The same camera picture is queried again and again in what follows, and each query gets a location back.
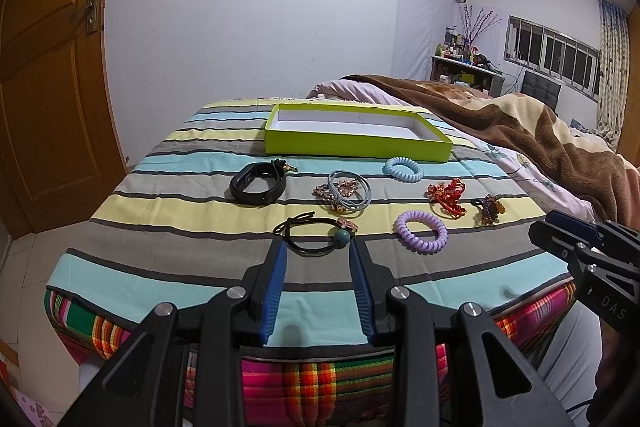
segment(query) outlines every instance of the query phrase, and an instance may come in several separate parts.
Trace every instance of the person's leg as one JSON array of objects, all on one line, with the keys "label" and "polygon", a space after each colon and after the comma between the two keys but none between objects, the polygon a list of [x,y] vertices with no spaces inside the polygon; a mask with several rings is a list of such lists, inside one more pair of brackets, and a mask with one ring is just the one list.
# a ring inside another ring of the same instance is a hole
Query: person's leg
[{"label": "person's leg", "polygon": [[[568,311],[549,344],[538,374],[565,409],[593,398],[602,357],[600,320],[580,302]],[[569,416],[577,427],[587,427],[587,406]]]}]

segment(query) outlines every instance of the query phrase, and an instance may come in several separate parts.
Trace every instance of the light blue spiral hair tie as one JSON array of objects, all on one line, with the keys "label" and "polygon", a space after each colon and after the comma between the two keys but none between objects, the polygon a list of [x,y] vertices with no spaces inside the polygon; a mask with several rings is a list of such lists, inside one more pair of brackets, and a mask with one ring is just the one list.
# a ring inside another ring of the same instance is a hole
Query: light blue spiral hair tie
[{"label": "light blue spiral hair tie", "polygon": [[[409,174],[408,172],[402,172],[400,169],[396,168],[396,165],[409,167],[414,173]],[[400,156],[396,156],[396,158],[388,160],[382,168],[382,173],[404,183],[417,183],[424,176],[424,172],[422,171],[422,166],[420,164],[414,162],[410,158],[401,158]]]}]

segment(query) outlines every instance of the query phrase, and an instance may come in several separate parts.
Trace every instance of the red hanging ornament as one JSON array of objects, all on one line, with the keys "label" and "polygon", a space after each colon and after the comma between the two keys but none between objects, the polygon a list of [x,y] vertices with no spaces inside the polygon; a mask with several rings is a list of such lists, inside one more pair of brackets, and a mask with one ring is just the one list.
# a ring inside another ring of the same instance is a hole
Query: red hanging ornament
[{"label": "red hanging ornament", "polygon": [[466,214],[466,208],[458,204],[458,200],[465,189],[466,185],[463,182],[458,178],[453,178],[446,187],[444,183],[429,185],[425,196],[431,197],[431,201],[439,203],[454,219],[458,219]]}]

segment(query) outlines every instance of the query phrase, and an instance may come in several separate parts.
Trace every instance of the purple spiral hair tie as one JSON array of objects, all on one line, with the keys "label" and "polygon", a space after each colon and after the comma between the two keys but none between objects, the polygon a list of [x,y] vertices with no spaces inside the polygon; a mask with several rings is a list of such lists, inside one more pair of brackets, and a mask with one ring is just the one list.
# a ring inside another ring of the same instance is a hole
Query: purple spiral hair tie
[{"label": "purple spiral hair tie", "polygon": [[[415,237],[415,234],[407,228],[406,224],[409,221],[417,221],[418,223],[428,225],[428,227],[438,232],[438,238],[435,241],[424,241]],[[447,244],[447,239],[449,238],[449,232],[447,232],[447,227],[444,226],[444,223],[433,214],[423,210],[408,210],[403,212],[398,216],[398,219],[396,219],[396,228],[404,242],[420,252],[435,253],[440,251]]]}]

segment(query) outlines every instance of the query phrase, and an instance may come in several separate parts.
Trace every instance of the colorful plaid cloth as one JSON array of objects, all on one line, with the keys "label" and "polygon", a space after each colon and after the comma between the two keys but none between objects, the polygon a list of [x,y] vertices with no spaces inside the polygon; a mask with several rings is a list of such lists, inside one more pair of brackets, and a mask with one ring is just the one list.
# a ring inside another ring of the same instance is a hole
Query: colorful plaid cloth
[{"label": "colorful plaid cloth", "polygon": [[[574,303],[575,284],[568,280],[515,309],[494,317],[502,331],[530,353],[555,331]],[[45,309],[51,324],[76,362],[92,353],[108,359],[129,331],[100,317],[77,300],[47,289]],[[443,397],[447,359],[438,346],[438,378]],[[185,405],[193,406],[197,352],[188,360]],[[318,427],[384,418],[388,409],[393,354],[331,362],[242,360],[244,407],[249,425]]]}]

